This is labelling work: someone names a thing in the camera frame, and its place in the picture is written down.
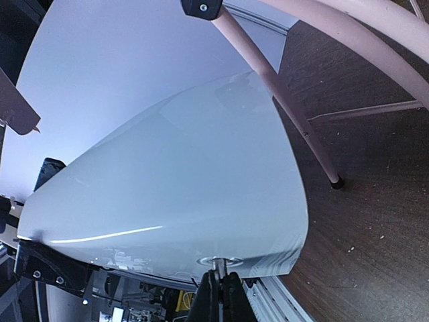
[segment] floor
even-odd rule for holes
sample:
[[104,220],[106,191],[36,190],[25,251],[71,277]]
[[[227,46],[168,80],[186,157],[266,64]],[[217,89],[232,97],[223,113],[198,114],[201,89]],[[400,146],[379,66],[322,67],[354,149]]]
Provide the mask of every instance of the floor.
[[[429,1],[422,9],[429,19]],[[429,80],[429,66],[388,43]],[[290,31],[280,72],[308,117],[412,99],[375,67],[305,23]],[[429,321],[429,112],[331,121],[316,127],[340,174],[328,181],[282,119],[300,167],[310,227],[283,280],[317,321]]]

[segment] black clip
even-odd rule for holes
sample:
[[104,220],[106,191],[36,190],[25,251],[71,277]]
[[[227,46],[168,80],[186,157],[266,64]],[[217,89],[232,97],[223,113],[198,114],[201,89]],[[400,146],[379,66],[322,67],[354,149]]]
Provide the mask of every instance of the black clip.
[[215,20],[219,16],[223,0],[181,0],[186,15],[204,20]]
[[14,271],[18,276],[54,285],[83,297],[92,271],[96,269],[43,244],[20,240]]
[[219,322],[222,303],[224,322],[257,322],[241,280],[236,272],[227,274],[226,264],[216,259],[216,270],[202,276],[187,322]]

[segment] white curved panel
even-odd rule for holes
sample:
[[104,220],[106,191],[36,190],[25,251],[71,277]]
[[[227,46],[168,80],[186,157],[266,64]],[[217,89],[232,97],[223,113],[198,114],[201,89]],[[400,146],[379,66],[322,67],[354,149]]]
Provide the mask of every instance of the white curved panel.
[[[241,23],[278,67],[285,37]],[[211,23],[184,15],[180,0],[55,1],[17,85],[42,117],[41,134],[7,130],[0,193],[25,201],[44,158],[68,164],[146,107],[248,70]]]
[[189,280],[213,256],[241,259],[231,270],[243,278],[287,274],[307,228],[294,154],[252,72],[135,116],[29,197],[18,235],[99,266]]

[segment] yellow component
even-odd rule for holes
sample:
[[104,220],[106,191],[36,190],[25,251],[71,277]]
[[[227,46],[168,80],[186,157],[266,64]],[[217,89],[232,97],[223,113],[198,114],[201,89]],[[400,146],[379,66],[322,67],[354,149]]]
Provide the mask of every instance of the yellow component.
[[181,290],[180,293],[179,293],[179,299],[177,300],[176,312],[180,311],[180,306],[182,304],[183,294],[184,294],[184,291]]
[[194,299],[195,293],[193,292],[184,292],[183,290],[179,293],[179,299],[177,301],[176,312],[180,311],[189,311],[190,306],[192,305],[192,300]]

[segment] rubber foot cap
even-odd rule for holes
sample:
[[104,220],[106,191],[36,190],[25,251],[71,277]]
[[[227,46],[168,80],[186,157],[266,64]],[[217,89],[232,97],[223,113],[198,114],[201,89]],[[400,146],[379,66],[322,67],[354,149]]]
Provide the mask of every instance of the rubber foot cap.
[[339,190],[344,187],[345,182],[343,178],[341,178],[340,176],[338,177],[339,177],[339,180],[337,182],[330,183],[330,186],[332,187],[332,189]]

